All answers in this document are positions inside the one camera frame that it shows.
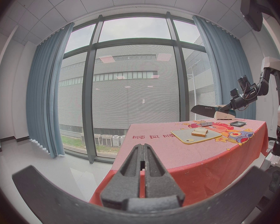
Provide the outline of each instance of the red tablecloth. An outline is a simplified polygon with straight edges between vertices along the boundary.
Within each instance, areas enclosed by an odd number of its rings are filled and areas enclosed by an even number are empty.
[[[186,197],[184,206],[206,199],[227,187],[259,157],[267,154],[268,130],[266,123],[236,119],[247,124],[234,127],[230,120],[215,120],[206,128],[221,137],[187,145],[171,134],[172,130],[196,128],[204,121],[132,124],[114,161],[97,187],[90,203],[101,205],[100,193],[122,165],[136,144],[150,144],[165,168],[175,179]],[[141,171],[140,197],[144,196],[144,172]]]

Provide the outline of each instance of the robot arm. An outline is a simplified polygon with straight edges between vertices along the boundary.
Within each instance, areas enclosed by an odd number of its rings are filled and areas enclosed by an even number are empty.
[[[280,60],[272,57],[265,57],[263,59],[261,76],[258,84],[254,83],[251,85],[246,76],[239,78],[238,83],[242,88],[243,93],[240,94],[238,89],[233,89],[230,92],[230,95],[232,96],[230,103],[221,107],[219,111],[247,107],[250,103],[257,100],[257,96],[267,95],[270,74],[273,74],[276,79],[279,97],[277,140],[275,141],[272,153],[276,156],[280,156]]]

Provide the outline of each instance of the window frame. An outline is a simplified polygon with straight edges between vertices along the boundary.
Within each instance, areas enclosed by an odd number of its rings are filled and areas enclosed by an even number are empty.
[[[116,40],[109,40],[104,42],[99,42],[99,37],[101,33],[102,26],[104,21],[109,21],[113,19],[119,18],[127,18],[127,17],[158,17],[158,18],[165,18],[171,39],[163,39],[163,38],[126,38],[126,39],[116,39]],[[95,146],[95,139],[94,139],[94,132],[93,132],[93,118],[92,118],[92,93],[93,93],[93,81],[101,81],[100,76],[101,74],[94,75],[93,68],[96,61],[96,50],[98,48],[103,47],[113,47],[113,46],[120,46],[120,45],[131,45],[131,44],[159,44],[159,45],[170,45],[174,49],[175,54],[175,61],[177,66],[177,73],[178,73],[178,83],[179,83],[179,104],[180,104],[180,121],[189,121],[189,90],[188,90],[188,83],[187,83],[187,72],[185,66],[185,60],[183,56],[182,47],[190,48],[193,50],[198,50],[202,52],[206,52],[204,46],[200,46],[197,44],[189,43],[189,42],[181,42],[179,40],[179,36],[174,24],[173,20],[179,20],[191,24],[195,24],[193,20],[186,19],[183,17],[172,16],[170,12],[166,14],[162,13],[123,13],[123,14],[116,14],[103,17],[99,15],[97,19],[85,22],[83,24],[79,24],[73,28],[72,31],[76,31],[78,29],[84,28],[86,26],[90,26],[95,24],[91,40],[89,45],[77,48],[75,50],[69,51],[64,54],[63,59],[87,52],[85,67],[84,67],[84,74],[83,74],[83,82],[82,82],[82,120],[83,120],[83,131],[84,131],[84,138],[85,138],[85,145],[87,150],[87,156],[85,154],[80,153],[73,153],[69,151],[71,155],[79,156],[84,159],[88,159],[90,163],[94,161],[97,162],[106,162],[106,163],[113,163],[113,158],[105,158],[99,157],[96,153],[96,146]],[[116,72],[113,72],[113,80],[117,80],[115,77]]]

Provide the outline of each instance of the floor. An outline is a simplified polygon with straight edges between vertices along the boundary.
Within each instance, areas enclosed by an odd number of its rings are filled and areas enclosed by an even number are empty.
[[[18,193],[11,175],[28,165],[35,166],[46,178],[69,194],[89,201],[112,164],[94,162],[66,154],[52,159],[39,145],[29,140],[1,143],[0,187],[29,223],[41,223]]]

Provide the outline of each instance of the knife block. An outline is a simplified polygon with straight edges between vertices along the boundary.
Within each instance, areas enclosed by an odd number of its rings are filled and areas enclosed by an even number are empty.
[[[220,112],[220,111],[216,111],[215,115],[214,115],[214,118],[215,118],[215,120],[218,120],[218,119],[232,119],[232,120],[234,120],[235,116],[232,115],[232,114],[226,114],[226,113],[223,113],[223,112]]]

